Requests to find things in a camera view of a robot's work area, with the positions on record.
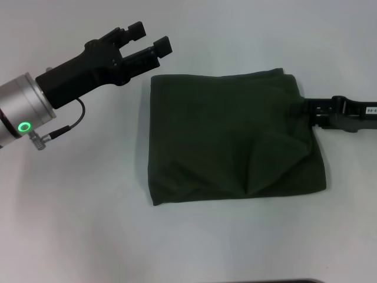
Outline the dark green FREE t-shirt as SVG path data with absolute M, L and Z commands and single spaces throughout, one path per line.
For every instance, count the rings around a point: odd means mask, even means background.
M 297 81 L 281 68 L 151 79 L 148 187 L 164 203 L 309 195 L 327 187 Z

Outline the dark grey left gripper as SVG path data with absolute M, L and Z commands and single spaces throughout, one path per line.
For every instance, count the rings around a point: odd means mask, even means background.
M 153 46 L 125 58 L 120 48 L 146 36 L 138 21 L 127 29 L 116 28 L 84 45 L 77 57 L 38 76 L 35 81 L 52 108 L 58 109 L 106 84 L 123 85 L 130 79 L 160 66 L 159 59 L 173 52 L 168 36 Z

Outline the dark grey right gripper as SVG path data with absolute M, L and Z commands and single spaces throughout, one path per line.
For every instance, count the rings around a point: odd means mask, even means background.
M 377 102 L 353 101 L 343 96 L 329 99 L 304 98 L 290 106 L 289 115 L 309 115 L 312 127 L 325 130 L 343 130 L 348 133 L 377 130 Z

